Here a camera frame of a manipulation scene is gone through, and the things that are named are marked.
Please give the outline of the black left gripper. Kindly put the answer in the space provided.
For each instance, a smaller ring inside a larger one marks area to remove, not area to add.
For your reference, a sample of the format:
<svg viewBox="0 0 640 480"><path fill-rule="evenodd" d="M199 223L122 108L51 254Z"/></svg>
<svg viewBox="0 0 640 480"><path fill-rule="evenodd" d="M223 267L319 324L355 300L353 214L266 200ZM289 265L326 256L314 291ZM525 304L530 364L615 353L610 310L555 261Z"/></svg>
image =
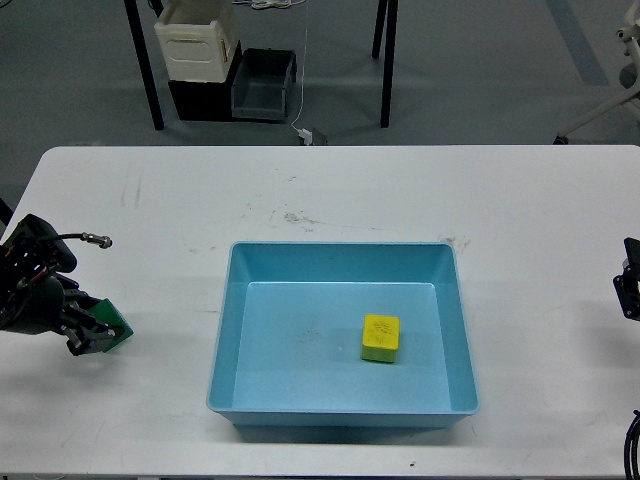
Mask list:
<svg viewBox="0 0 640 480"><path fill-rule="evenodd" d="M91 312L99 300L78 287L76 281L59 274L47 277L15 307L1 308L1 330L27 335L49 331L62 334L65 325L66 345L72 355L106 352L115 340L115 331Z"/></svg>

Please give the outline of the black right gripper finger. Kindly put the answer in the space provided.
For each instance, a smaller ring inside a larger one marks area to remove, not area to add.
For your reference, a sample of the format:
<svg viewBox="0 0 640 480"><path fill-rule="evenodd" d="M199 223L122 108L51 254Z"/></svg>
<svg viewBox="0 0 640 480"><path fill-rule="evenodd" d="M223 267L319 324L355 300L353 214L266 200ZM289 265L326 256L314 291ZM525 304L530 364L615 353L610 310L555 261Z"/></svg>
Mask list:
<svg viewBox="0 0 640 480"><path fill-rule="evenodd" d="M622 272L613 278L613 285L623 315L631 320L639 319L639 241L627 237L623 241L626 262Z"/></svg>

